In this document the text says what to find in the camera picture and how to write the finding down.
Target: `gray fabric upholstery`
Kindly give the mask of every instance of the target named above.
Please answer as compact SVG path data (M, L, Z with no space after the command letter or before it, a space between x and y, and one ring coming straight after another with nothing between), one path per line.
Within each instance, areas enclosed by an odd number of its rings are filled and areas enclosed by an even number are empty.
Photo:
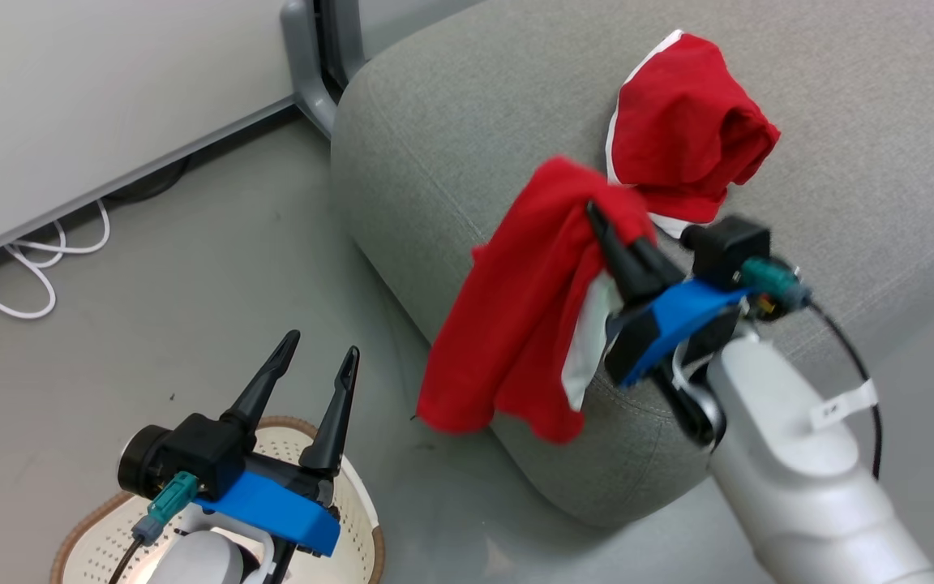
M675 28L719 44L782 130L724 212L771 225L870 354L933 302L934 2L489 0L378 56L338 108L335 204L429 339L470 248L538 164L564 152L604 170L620 83ZM812 319L771 333L815 378L849 367ZM601 374L583 410L585 431L564 447L493 424L535 487L581 521L642 517L705 476L649 385L623 394Z

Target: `teal connector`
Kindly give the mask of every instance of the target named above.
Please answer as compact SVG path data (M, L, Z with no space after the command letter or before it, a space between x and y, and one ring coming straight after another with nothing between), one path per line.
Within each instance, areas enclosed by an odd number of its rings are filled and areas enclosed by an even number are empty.
M749 258L741 265L741 285L767 294L789 311L807 307L812 298L797 276L764 258Z
M142 539L144 546L152 546L171 518L196 499L198 489L197 477L185 470L175 474L165 485L164 491L159 492L146 506L146 515L133 525L134 539Z

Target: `white perforated basket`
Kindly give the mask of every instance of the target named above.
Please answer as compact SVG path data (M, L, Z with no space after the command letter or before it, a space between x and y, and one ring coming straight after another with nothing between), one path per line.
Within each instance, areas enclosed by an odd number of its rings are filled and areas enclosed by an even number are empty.
M312 443L315 426L297 418L263 418L256 432L255 451L281 461L297 462L302 449ZM92 511L63 540L53 562L49 584L106 584L118 561L132 543L130 529L146 513L148 500L119 492ZM366 494L359 474L345 458L334 480L334 505L341 511L341 538L330 558L296 553L283 582L312 584L378 584L384 570L384 536L377 511ZM174 528L180 513L165 528L158 543L142 547L129 562L122 584L145 584L156 563L178 537ZM260 546L223 532L262 560Z

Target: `red garment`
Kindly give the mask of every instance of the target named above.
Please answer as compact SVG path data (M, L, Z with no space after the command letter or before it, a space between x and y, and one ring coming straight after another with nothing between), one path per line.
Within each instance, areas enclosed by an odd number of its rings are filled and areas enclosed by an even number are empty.
M624 243L655 240L639 193L564 158L542 164L492 240L475 249L474 269L431 347L418 402L427 424L473 432L500 410L555 443L581 432L560 373L587 287L604 269L589 200Z
M619 90L608 176L636 186L652 213L707 223L715 221L726 185L748 181L779 137L730 77L719 48L678 30Z

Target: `white cable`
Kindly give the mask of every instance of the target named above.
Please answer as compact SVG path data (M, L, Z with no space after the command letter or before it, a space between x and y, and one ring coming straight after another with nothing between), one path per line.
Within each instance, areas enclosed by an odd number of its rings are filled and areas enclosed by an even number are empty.
M37 277L38 281L41 281L41 284L45 286L45 292L49 293L49 303L45 305L44 309L41 309L40 311L34 311L33 313L16 311L8 306L5 306L5 304L0 303L0 311L3 311L3 313L10 315L11 317L25 320L41 318L53 311L53 307L56 307L56 290L53 288L53 285L49 283L49 278L45 277L45 274L41 270L55 266L56 263L58 263L66 254L92 254L92 252L99 251L101 248L103 248L104 245L107 244L107 240L110 239L110 218L107 217L107 208L103 206L103 202L101 202L101 200L97 200L96 204L100 207L100 216L103 217L103 238L101 238L97 244L90 245L90 247L67 247L67 236L66 233L63 233L63 226L60 225L59 221L53 221L53 225L56 226L57 236L59 237L59 244L47 245L44 243L36 243L36 241L18 239L13 243L8 243L5 245L5 251L8 252L8 254L11 256L14 256L16 261L23 264L26 269L31 270L31 273L34 274L34 277ZM44 262L34 262L23 254L20 249L21 247L38 249L38 251L54 252L55 255L53 255L52 258L45 260Z

